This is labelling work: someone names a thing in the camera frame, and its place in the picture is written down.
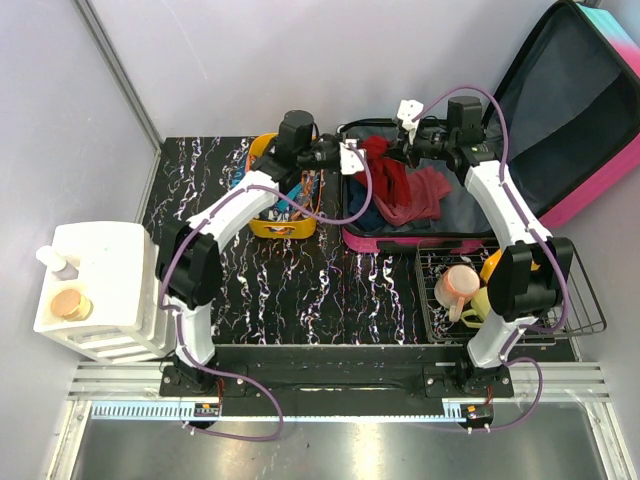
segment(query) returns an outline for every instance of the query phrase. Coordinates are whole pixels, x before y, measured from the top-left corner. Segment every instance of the yellow bin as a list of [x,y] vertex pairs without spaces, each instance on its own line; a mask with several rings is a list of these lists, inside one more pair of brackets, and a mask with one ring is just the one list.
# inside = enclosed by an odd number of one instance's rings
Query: yellow bin
[[[253,161],[264,153],[267,145],[269,145],[269,142],[275,136],[275,133],[260,135],[251,143],[251,146],[249,147],[249,158],[247,159],[246,171],[249,171]],[[315,175],[317,175],[317,173],[303,173],[303,178],[301,180],[303,189],[313,188]],[[318,213],[320,209],[321,193],[322,173],[320,173],[320,186],[315,208],[311,209],[309,208],[309,205],[306,205],[305,208],[307,208],[307,210],[312,210],[314,213]],[[303,215],[300,212],[295,212],[291,216],[295,219],[297,217],[302,217]],[[313,232],[316,231],[316,219],[302,218],[301,220],[292,219],[289,222],[272,222],[254,218],[249,222],[249,228],[251,228],[254,235],[262,238],[293,238],[296,240],[303,240],[305,238],[309,238],[313,235]]]

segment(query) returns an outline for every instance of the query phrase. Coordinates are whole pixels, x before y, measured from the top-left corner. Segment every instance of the black marble table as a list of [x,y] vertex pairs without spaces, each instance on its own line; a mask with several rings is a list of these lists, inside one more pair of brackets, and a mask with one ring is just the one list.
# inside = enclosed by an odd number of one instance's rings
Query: black marble table
[[[144,225],[158,242],[170,217],[186,219],[230,189],[250,137],[170,138]],[[320,210],[336,217],[337,175]],[[214,300],[217,344],[426,343],[413,258],[357,254],[340,227],[318,224],[307,240],[261,239],[245,227],[222,253],[223,294]]]

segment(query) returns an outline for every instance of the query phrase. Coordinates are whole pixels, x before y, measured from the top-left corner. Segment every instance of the open suitcase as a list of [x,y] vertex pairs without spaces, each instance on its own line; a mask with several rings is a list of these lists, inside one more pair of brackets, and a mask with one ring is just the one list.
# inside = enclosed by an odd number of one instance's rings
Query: open suitcase
[[[517,54],[495,97],[509,130],[511,175],[548,228],[564,224],[640,163],[639,75],[640,49],[611,14],[570,0],[545,13]],[[501,148],[491,105],[483,123],[487,140]],[[338,133],[393,140],[398,130],[391,119],[365,119]],[[466,238],[477,245],[472,239],[492,236],[480,206],[445,162],[423,159],[420,167],[427,166],[442,172],[452,189],[440,201],[440,218],[373,230],[346,225],[343,238],[351,249],[415,252],[418,244]],[[357,210],[353,182],[342,179],[344,217]]]

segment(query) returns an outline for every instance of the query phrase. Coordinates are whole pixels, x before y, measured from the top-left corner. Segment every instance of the wire rack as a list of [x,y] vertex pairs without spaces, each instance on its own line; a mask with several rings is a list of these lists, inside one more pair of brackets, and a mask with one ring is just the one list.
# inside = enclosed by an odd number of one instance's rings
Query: wire rack
[[[476,334],[478,329],[469,328],[462,321],[449,321],[448,309],[436,300],[434,287],[440,276],[453,265],[468,265],[480,273],[485,260],[498,248],[495,239],[448,241],[440,246],[418,245],[416,278],[429,342],[463,344]],[[527,332],[521,337],[520,344],[549,345],[558,338],[591,335],[607,328],[604,314],[575,248],[573,254],[568,282],[571,310],[564,328],[552,334]],[[561,307],[555,307],[542,314],[538,324],[552,327],[560,314]]]

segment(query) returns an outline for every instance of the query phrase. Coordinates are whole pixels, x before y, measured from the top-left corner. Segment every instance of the wall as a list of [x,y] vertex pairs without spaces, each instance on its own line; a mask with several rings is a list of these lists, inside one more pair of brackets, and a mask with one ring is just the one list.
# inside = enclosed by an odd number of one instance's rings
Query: wall
[[76,354],[33,332],[61,223],[135,218],[153,151],[69,0],[0,15],[0,478],[43,478]]
[[494,89],[553,0],[92,0],[163,136],[321,129]]
[[[605,0],[609,10],[640,45],[640,3]],[[627,447],[640,468],[640,429],[635,419],[640,316],[636,296],[640,272],[640,169],[561,229],[576,244],[608,319],[607,330],[580,341],[586,360],[602,365]]]

